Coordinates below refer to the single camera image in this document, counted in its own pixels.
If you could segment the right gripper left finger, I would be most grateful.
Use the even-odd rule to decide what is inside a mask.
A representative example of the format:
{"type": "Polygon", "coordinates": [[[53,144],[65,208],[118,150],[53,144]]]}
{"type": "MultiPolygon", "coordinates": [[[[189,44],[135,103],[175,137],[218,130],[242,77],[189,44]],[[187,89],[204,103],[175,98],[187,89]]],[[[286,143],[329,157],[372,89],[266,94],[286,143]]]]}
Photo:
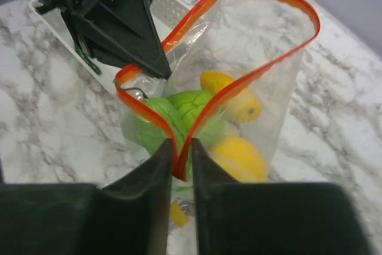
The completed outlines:
{"type": "Polygon", "coordinates": [[[1,185],[2,254],[165,254],[173,144],[105,188],[1,185]]]}

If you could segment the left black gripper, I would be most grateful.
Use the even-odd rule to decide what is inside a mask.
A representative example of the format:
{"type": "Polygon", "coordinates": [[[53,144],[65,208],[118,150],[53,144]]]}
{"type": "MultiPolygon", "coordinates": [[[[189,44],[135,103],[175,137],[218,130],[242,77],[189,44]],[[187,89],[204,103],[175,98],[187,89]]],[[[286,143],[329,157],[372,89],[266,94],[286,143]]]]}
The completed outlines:
{"type": "Polygon", "coordinates": [[[40,0],[47,11],[59,8],[72,15],[71,33],[83,52],[113,67],[132,63],[147,75],[171,75],[150,5],[153,0],[40,0]]]}

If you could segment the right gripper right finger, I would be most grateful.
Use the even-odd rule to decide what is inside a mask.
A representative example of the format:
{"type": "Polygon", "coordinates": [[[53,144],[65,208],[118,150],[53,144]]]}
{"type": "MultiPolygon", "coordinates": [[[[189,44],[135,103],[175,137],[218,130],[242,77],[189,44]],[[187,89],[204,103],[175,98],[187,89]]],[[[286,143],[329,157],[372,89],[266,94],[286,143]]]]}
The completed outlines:
{"type": "Polygon", "coordinates": [[[341,186],[240,183],[198,139],[192,160],[199,254],[372,254],[341,186]]]}

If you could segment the white perforated plastic basket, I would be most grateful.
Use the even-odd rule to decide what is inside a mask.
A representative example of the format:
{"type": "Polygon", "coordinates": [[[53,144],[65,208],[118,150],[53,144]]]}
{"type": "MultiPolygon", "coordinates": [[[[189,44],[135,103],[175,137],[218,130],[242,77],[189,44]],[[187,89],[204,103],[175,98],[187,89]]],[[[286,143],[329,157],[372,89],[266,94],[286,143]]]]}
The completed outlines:
{"type": "Polygon", "coordinates": [[[162,41],[189,10],[180,0],[85,0],[73,14],[39,0],[29,6],[110,93],[128,64],[149,77],[169,78],[170,53],[162,41]]]}

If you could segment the yellow lemon toy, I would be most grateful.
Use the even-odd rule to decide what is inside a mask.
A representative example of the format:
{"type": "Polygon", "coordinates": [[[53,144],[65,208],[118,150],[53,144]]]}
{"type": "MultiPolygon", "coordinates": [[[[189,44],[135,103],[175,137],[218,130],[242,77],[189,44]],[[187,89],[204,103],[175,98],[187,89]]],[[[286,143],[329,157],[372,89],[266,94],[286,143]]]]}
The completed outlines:
{"type": "Polygon", "coordinates": [[[223,137],[210,149],[210,157],[239,182],[262,183],[267,180],[269,171],[265,159],[241,137],[223,137]]]}

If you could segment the light green lettuce toy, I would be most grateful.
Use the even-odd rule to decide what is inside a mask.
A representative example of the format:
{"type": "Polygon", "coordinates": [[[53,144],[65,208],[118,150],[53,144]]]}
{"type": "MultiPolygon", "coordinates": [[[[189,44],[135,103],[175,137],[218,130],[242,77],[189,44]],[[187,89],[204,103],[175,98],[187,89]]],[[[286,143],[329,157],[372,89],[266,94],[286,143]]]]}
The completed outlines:
{"type": "Polygon", "coordinates": [[[187,158],[179,158],[187,131],[175,107],[164,97],[151,97],[137,100],[134,112],[138,143],[152,155],[163,141],[173,139],[176,153],[172,174],[182,181],[188,180],[187,158]]]}

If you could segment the clear zip bag orange zipper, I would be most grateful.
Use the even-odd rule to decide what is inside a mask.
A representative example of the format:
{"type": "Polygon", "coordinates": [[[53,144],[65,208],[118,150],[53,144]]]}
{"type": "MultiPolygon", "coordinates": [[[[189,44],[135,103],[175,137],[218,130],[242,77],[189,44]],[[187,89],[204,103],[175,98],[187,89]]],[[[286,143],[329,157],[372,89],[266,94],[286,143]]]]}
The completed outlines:
{"type": "Polygon", "coordinates": [[[188,190],[198,139],[238,181],[265,182],[304,48],[320,28],[306,0],[200,0],[162,43],[167,80],[133,65],[115,76],[132,166],[173,139],[175,187],[188,190]]]}

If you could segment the light green cabbage toy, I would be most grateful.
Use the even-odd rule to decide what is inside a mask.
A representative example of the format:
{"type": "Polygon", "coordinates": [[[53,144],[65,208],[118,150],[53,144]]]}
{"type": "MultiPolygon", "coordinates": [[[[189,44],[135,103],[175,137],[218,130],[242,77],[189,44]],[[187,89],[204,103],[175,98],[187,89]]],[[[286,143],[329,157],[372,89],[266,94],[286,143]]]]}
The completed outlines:
{"type": "MultiPolygon", "coordinates": [[[[213,94],[204,90],[183,91],[167,97],[167,100],[178,112],[181,122],[188,133],[197,117],[212,99],[213,94]]],[[[200,129],[203,136],[217,137],[223,131],[223,119],[220,116],[212,116],[200,129]]]]}

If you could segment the small yellow electronic component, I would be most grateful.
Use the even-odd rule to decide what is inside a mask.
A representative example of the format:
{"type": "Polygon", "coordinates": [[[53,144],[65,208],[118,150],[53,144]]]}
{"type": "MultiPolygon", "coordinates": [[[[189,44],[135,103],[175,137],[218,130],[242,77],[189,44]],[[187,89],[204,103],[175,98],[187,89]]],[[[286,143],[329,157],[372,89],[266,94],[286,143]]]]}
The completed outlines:
{"type": "Polygon", "coordinates": [[[192,199],[174,198],[170,204],[170,225],[184,228],[195,224],[195,202],[192,199]]]}

